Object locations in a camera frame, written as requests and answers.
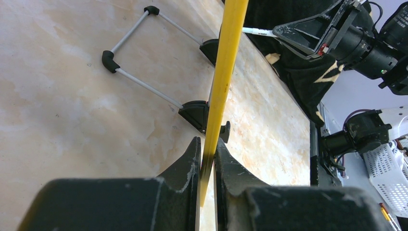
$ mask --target white plastic basket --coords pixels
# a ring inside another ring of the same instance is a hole
[[[393,213],[408,218],[408,168],[401,170],[388,144],[364,153],[370,182]]]

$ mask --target yellow pole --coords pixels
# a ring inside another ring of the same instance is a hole
[[[217,149],[219,129],[221,127],[225,102],[227,101],[227,95],[230,89],[232,72],[238,53],[247,6],[248,0],[225,1],[210,112],[205,135],[203,162],[201,164],[201,207],[204,205],[208,182],[210,180],[214,154]]]

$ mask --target marble-patterned surface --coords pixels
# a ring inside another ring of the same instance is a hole
[[[200,135],[100,62],[151,4],[203,40],[218,35],[218,0],[0,0],[0,230],[14,230],[52,179],[153,177]],[[181,103],[208,98],[214,68],[160,17],[149,16],[115,60]],[[227,120],[230,152],[256,176],[309,183],[308,120],[246,37]],[[213,193],[210,182],[202,230],[215,227]]]

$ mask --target white marker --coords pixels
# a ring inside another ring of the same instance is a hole
[[[253,34],[253,35],[261,35],[267,37],[274,37],[277,38],[278,36],[273,34],[272,30],[264,30],[264,29],[257,29],[257,28],[242,28],[243,33]]]

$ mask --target pencil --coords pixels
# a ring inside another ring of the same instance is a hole
[[[387,212],[384,210],[383,207],[381,207],[381,212],[383,213],[383,215],[384,215],[385,219],[388,221],[388,223],[390,223],[390,225],[393,227],[393,229],[394,229],[395,231],[398,231],[398,230],[395,228],[394,224],[391,222],[391,219],[389,218]]]
[[[380,203],[380,206],[381,206],[381,208],[384,209],[385,213],[388,215],[388,217],[390,218],[392,224],[396,227],[396,229],[397,229],[398,231],[401,231],[401,229],[399,228],[399,226],[396,224],[396,222],[395,222],[393,216],[391,216],[390,212],[388,212],[387,208],[385,208],[385,205],[384,205],[383,203]]]

